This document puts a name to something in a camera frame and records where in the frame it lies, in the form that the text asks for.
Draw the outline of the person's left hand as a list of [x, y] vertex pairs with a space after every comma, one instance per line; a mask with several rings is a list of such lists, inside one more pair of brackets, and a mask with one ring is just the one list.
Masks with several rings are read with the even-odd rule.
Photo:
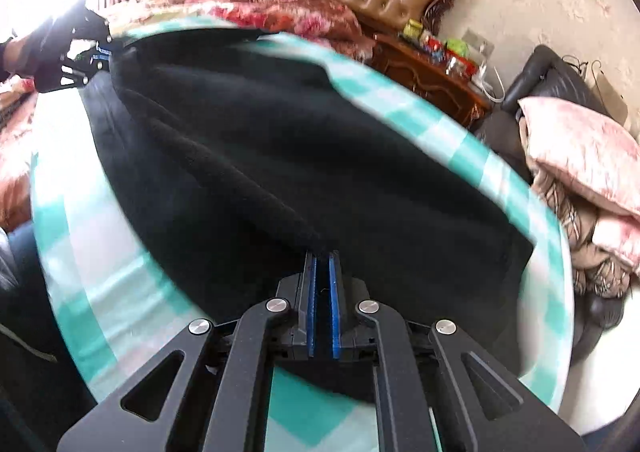
[[42, 62], [41, 34], [10, 38], [1, 45], [1, 78], [34, 77]]

